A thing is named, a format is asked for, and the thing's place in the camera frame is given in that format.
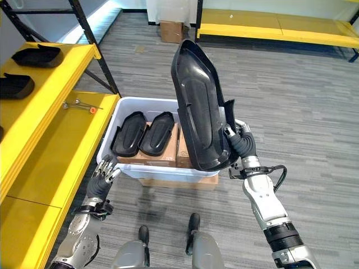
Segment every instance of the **white wall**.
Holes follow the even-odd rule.
[[[357,21],[355,22],[355,24],[353,24],[355,30],[357,31],[357,33],[359,34],[359,18],[357,18]]]
[[[146,3],[148,20],[155,21],[157,0],[146,0]],[[349,21],[359,4],[343,0],[204,0],[203,8],[262,11]],[[196,22],[196,14],[197,0],[190,0],[190,23]]]
[[[190,23],[195,24],[197,18],[197,0],[188,0],[190,3]],[[158,0],[146,0],[148,21],[157,20]]]
[[[121,8],[145,10],[147,8],[146,0],[112,0]]]
[[[2,65],[20,48],[25,39],[2,10],[0,16],[0,65]]]
[[[70,8],[68,0],[23,0],[24,8]],[[80,0],[82,9],[88,16],[97,10],[106,0]],[[35,31],[43,35],[50,41],[57,41],[67,32],[77,26],[78,22],[73,14],[50,14],[50,15],[21,15],[20,19],[27,19],[32,24]]]
[[[12,8],[16,3],[24,3],[23,8],[70,8],[68,0],[8,0]],[[105,3],[106,0],[80,0],[82,9],[89,16]],[[78,25],[73,14],[59,15],[19,15],[22,22],[30,26],[50,41],[59,40]],[[0,26],[0,64],[4,63],[24,43],[24,39],[11,21],[1,11]]]

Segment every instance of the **black plastic tray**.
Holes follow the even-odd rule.
[[[53,68],[63,61],[63,53],[58,47],[38,44],[38,49],[23,49],[11,57],[19,66]]]
[[[236,129],[234,100],[224,102],[211,61],[197,44],[184,40],[174,55],[171,74],[178,116],[194,168],[217,171],[232,165],[239,155],[223,130],[226,123]]]
[[[133,157],[139,151],[139,143],[146,130],[146,118],[142,112],[133,112],[117,127],[111,150],[120,157]]]
[[[30,76],[12,75],[4,73],[5,77],[0,78],[1,99],[22,99],[27,97],[35,87]]]
[[[171,138],[173,126],[174,119],[171,112],[159,114],[147,128],[140,143],[140,150],[150,156],[162,155]]]

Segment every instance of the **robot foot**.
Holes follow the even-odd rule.
[[[194,235],[200,229],[201,218],[197,213],[192,213],[190,217],[190,221],[188,222],[188,237],[187,237],[187,246],[186,246],[186,254],[192,255],[193,253],[193,241]]]
[[[145,266],[150,266],[150,251],[148,248],[148,243],[150,240],[150,233],[148,227],[143,225],[139,228],[139,239],[146,244],[145,247]]]

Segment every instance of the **metal tool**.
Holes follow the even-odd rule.
[[[100,108],[99,106],[95,106],[95,105],[90,105],[90,104],[87,104],[87,103],[83,103],[83,102],[81,102],[81,100],[78,99],[78,98],[76,98],[75,104],[76,104],[76,105],[82,105],[82,106],[88,106],[88,107],[91,107],[91,108],[103,109],[103,108]]]
[[[64,101],[62,103],[62,108],[63,109],[68,109],[68,108],[80,108],[80,109],[85,109],[88,110],[91,114],[95,114],[97,111],[97,108],[94,106],[87,106],[87,105],[80,105],[80,104],[69,104],[67,101]]]

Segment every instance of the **shelf frame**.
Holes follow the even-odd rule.
[[[37,38],[41,42],[50,42],[45,37],[41,36],[39,33],[37,33],[35,30],[28,27],[25,23],[23,23],[17,14],[74,14],[84,30],[84,34],[89,42],[89,44],[95,44],[97,47],[97,50],[99,51],[101,57],[97,59],[102,72],[104,73],[108,84],[104,82],[101,78],[96,76],[94,73],[92,73],[89,70],[85,70],[85,73],[89,75],[91,78],[93,78],[95,81],[103,85],[106,89],[110,90],[114,94],[118,94],[121,97],[121,94],[119,92],[119,89],[112,77],[112,74],[107,66],[107,63],[102,55],[102,52],[100,50],[100,47],[96,41],[96,38],[91,30],[91,27],[86,19],[85,13],[81,7],[81,4],[79,0],[68,0],[71,6],[71,9],[63,9],[63,8],[57,8],[57,9],[42,9],[42,10],[14,10],[11,8],[7,0],[1,0],[0,1],[0,7],[3,9],[6,16],[9,18],[9,20],[13,23],[15,28],[19,31],[19,33],[24,37],[26,41],[29,42],[35,42],[34,39]]]

